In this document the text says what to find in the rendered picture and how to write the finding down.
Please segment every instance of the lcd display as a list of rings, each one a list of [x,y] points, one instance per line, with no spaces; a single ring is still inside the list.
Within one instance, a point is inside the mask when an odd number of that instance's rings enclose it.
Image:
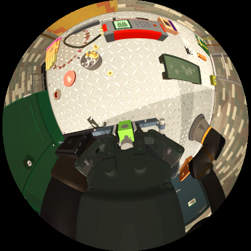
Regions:
[[[116,21],[113,21],[113,25],[114,25],[115,30],[132,28],[128,20],[116,20]]]

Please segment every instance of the red multimeter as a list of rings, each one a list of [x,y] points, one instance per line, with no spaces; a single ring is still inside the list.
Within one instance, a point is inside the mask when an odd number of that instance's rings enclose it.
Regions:
[[[118,19],[101,23],[106,42],[121,39],[154,39],[164,41],[168,34],[158,21]]]

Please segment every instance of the red disc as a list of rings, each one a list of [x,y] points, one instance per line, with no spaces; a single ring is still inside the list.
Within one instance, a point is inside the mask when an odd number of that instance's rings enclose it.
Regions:
[[[63,77],[63,83],[66,87],[72,86],[75,80],[76,80],[76,73],[73,70],[67,71],[67,73]]]

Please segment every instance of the wire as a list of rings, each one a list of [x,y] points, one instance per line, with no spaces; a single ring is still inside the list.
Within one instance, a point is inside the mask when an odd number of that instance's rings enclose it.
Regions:
[[[95,40],[97,40],[99,37],[101,37],[101,34],[99,34],[98,36],[96,36],[93,40],[91,40],[90,42],[88,42],[87,44],[85,45],[82,45],[82,46],[73,46],[73,45],[70,45],[68,43],[65,42],[65,40],[70,36],[71,34],[69,34],[68,36],[66,36],[64,39],[63,39],[63,43],[66,45],[66,46],[69,46],[71,48],[84,48],[86,46],[88,46],[89,44],[91,44],[92,42],[94,42]]]

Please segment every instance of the metal table surface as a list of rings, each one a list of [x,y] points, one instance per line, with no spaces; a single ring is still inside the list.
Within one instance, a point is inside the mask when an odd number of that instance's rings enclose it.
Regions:
[[[161,118],[165,119],[164,134],[185,148],[180,160],[180,167],[189,156],[195,156],[201,144],[188,139],[190,126],[199,114],[204,114],[210,124],[215,104],[215,86],[210,83],[213,75],[211,58],[198,45],[195,34],[187,27],[171,20],[179,34],[168,33],[165,41],[133,38],[106,42],[104,35],[84,48],[71,48],[63,43],[63,38],[77,27],[99,20],[100,25],[88,28],[90,33],[87,43],[102,33],[101,22],[115,18],[146,18],[157,21],[158,15],[138,11],[121,11],[99,15],[85,20],[61,35],[56,65],[61,69],[46,72],[48,80],[49,100],[57,124],[62,134],[94,128],[87,121],[93,118],[101,127],[117,124],[119,121]],[[82,46],[86,32],[71,35],[66,43]],[[102,57],[102,65],[96,70],[88,70],[81,66],[80,59],[86,51],[99,46],[98,54]],[[188,56],[185,47],[206,57]],[[170,54],[188,60],[200,67],[202,84],[172,79],[164,80],[164,65],[160,64],[161,54]],[[75,71],[75,83],[66,87],[64,76],[68,71]],[[54,99],[54,91],[60,89],[61,98]],[[159,131],[156,126],[143,128]]]

